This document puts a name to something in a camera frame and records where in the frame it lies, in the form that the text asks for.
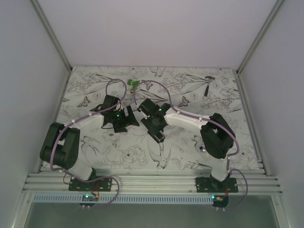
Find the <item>black fuse box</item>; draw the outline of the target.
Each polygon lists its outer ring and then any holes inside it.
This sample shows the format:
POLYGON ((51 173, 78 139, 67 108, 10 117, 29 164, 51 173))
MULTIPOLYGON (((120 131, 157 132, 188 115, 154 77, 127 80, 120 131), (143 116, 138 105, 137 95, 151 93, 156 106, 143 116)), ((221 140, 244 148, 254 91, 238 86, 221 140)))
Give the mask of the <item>black fuse box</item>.
POLYGON ((163 134, 162 131, 159 131, 157 133, 151 133, 151 132, 148 132, 148 133, 157 143, 164 142, 165 135, 163 134))

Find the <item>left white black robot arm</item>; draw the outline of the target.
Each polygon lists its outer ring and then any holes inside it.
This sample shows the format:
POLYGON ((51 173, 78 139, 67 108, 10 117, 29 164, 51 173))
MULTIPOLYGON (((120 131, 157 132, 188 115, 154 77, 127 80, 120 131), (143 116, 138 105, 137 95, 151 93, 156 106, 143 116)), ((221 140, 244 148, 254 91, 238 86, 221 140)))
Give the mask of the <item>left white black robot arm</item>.
POLYGON ((47 132, 40 159, 48 162, 51 167, 58 166, 68 175, 80 180, 80 185, 87 191, 93 190, 97 179, 93 176, 93 168, 79 158, 82 145, 88 145, 91 139, 87 134, 93 129, 111 124, 115 133, 126 133, 126 127, 139 126, 132 108, 127 106, 127 113, 121 108, 121 100, 115 96, 106 95, 102 104, 91 109, 89 114, 64 125, 53 122, 47 132))

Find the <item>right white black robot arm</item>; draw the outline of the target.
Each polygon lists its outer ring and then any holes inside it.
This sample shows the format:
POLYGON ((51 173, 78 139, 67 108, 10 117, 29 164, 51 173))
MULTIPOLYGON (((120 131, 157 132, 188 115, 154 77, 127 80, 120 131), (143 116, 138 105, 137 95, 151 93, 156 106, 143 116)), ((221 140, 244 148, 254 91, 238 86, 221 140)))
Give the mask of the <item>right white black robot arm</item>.
POLYGON ((199 133, 207 153, 205 164, 212 168, 211 188, 222 192, 227 187, 229 160, 239 152, 240 146, 232 129, 220 114, 195 115, 176 109, 171 104, 164 103, 159 106, 148 98, 138 105, 137 109, 143 114, 141 122, 148 134, 157 143, 164 142, 163 131, 166 126, 177 126, 199 133))

